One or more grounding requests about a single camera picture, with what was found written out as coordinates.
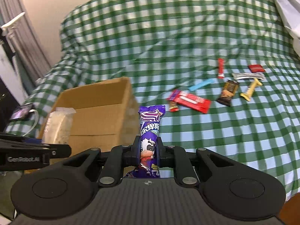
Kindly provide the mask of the small red square packet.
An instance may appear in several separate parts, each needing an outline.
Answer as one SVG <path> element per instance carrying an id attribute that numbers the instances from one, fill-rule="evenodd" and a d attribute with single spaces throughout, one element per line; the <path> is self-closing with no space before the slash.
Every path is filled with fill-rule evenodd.
<path id="1" fill-rule="evenodd" d="M 250 64 L 248 65 L 248 68 L 252 73 L 265 73 L 265 69 L 260 64 Z"/>

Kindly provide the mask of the cardboard box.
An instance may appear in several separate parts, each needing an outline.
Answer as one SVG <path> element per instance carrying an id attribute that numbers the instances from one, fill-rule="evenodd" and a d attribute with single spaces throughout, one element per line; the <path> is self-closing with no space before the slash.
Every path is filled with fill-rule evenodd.
<path id="1" fill-rule="evenodd" d="M 52 110 L 73 108 L 69 137 L 72 155 L 98 147 L 131 145 L 140 133 L 139 104 L 130 78 L 122 77 L 68 89 L 59 94 Z"/>

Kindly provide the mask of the white patterned cloth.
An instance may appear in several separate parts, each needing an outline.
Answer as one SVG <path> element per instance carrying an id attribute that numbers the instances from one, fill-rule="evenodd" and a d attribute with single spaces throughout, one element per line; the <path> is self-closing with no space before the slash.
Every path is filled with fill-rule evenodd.
<path id="1" fill-rule="evenodd" d="M 284 27 L 291 35 L 293 48 L 299 56 L 299 0 L 274 0 Z"/>

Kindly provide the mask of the dark brown cracker packet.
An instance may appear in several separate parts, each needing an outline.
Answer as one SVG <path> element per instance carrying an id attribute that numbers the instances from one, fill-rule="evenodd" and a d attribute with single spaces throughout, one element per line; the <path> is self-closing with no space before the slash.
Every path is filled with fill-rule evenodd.
<path id="1" fill-rule="evenodd" d="M 231 107 L 232 98 L 235 96 L 238 87 L 239 87 L 238 82 L 228 80 L 227 82 L 225 82 L 221 94 L 216 99 L 216 101 L 222 105 Z"/>

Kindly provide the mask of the white steamer stand hanger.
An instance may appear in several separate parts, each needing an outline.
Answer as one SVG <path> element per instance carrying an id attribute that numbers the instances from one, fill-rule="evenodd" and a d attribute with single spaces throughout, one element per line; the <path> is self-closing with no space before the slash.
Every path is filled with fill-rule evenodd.
<path id="1" fill-rule="evenodd" d="M 2 36 L 13 36 L 14 31 L 17 29 L 18 22 L 22 17 L 24 17 L 25 12 L 21 12 L 16 17 L 14 17 L 12 20 L 1 26 L 2 30 Z"/>

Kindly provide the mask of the grey curtain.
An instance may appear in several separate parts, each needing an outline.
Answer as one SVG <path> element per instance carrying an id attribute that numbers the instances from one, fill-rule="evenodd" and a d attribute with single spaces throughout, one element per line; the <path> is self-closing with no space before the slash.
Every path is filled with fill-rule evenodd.
<path id="1" fill-rule="evenodd" d="M 25 14 L 16 22 L 13 44 L 16 46 L 23 66 L 32 80 L 42 78 L 51 68 L 50 60 L 38 39 L 33 25 L 26 14 L 22 0 L 1 0 L 1 15 L 4 23 L 20 13 Z"/>

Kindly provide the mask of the black smartphone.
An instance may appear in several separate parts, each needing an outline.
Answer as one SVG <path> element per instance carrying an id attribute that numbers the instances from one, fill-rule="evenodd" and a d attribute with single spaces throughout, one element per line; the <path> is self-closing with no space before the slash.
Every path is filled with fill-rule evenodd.
<path id="1" fill-rule="evenodd" d="M 26 119 L 27 116 L 30 114 L 32 108 L 33 108 L 33 104 L 30 103 L 18 106 L 12 113 L 10 117 L 10 121 L 18 121 L 18 120 Z"/>

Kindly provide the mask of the rice cracker bar clear wrapper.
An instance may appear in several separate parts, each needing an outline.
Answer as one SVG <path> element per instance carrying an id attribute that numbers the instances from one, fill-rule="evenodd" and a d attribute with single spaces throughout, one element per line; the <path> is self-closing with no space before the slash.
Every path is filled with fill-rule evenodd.
<path id="1" fill-rule="evenodd" d="M 43 132 L 45 144 L 68 144 L 73 123 L 74 108 L 57 107 L 51 112 Z"/>

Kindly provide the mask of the blue stick sachet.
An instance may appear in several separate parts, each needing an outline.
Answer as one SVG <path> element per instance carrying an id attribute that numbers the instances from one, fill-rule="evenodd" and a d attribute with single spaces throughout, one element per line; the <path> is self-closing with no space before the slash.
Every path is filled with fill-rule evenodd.
<path id="1" fill-rule="evenodd" d="M 200 88 L 203 88 L 203 87 L 205 87 L 205 86 L 207 86 L 207 85 L 210 85 L 210 84 L 212 84 L 212 83 L 214 83 L 214 79 L 206 79 L 206 80 L 203 80 L 202 82 L 200 82 L 200 83 L 198 83 L 198 84 L 195 84 L 195 85 L 193 85 L 193 86 L 190 86 L 190 87 L 188 88 L 188 90 L 192 92 L 192 91 L 198 90 L 198 89 L 200 89 Z"/>

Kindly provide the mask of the large red snack packet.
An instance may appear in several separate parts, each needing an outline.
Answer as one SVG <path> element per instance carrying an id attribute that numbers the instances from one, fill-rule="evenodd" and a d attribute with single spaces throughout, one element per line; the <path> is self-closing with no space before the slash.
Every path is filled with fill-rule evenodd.
<path id="1" fill-rule="evenodd" d="M 184 107 L 193 109 L 195 111 L 207 114 L 211 105 L 211 101 L 194 94 L 175 89 L 167 100 L 175 102 Z"/>

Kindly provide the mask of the red stick sachet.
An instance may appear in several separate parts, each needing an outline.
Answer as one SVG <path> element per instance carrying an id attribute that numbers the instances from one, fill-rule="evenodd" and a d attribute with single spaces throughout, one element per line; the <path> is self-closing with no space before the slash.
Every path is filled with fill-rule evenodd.
<path id="1" fill-rule="evenodd" d="M 224 60 L 222 58 L 218 59 L 218 78 L 224 78 Z"/>

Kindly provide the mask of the silver stick sachet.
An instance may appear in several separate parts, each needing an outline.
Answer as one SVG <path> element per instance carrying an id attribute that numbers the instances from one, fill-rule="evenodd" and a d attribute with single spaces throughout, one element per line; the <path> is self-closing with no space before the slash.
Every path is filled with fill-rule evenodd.
<path id="1" fill-rule="evenodd" d="M 232 73 L 234 80 L 258 79 L 264 81 L 266 77 L 262 73 Z"/>

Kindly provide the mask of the yellow snack bar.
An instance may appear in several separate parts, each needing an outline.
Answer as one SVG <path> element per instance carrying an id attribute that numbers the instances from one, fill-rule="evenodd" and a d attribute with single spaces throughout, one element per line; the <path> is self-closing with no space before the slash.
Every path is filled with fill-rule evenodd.
<path id="1" fill-rule="evenodd" d="M 257 86 L 262 86 L 262 83 L 257 78 L 254 78 L 247 91 L 241 93 L 240 96 L 249 102 Z"/>

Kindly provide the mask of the purple cow candy packet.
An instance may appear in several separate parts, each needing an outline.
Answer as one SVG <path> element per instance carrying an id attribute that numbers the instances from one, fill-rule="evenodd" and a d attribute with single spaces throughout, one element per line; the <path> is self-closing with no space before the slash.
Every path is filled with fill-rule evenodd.
<path id="1" fill-rule="evenodd" d="M 166 112 L 164 105 L 140 106 L 139 165 L 126 174 L 126 178 L 160 178 L 156 143 L 160 120 Z"/>

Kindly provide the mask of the green checkered sofa cover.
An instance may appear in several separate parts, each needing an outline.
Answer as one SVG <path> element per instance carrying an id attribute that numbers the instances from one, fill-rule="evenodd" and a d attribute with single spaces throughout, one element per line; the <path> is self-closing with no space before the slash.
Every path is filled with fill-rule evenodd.
<path id="1" fill-rule="evenodd" d="M 176 88 L 214 83 L 196 94 L 207 114 L 167 112 L 165 144 L 205 147 L 267 172 L 299 192 L 299 56 L 274 0 L 91 0 L 61 23 L 61 60 L 29 97 L 43 123 L 59 94 L 103 80 L 129 77 L 142 106 L 165 104 Z M 218 59 L 224 78 L 218 78 Z M 232 73 L 265 69 L 248 102 L 253 79 Z M 216 101 L 228 80 L 239 87 L 231 107 Z"/>

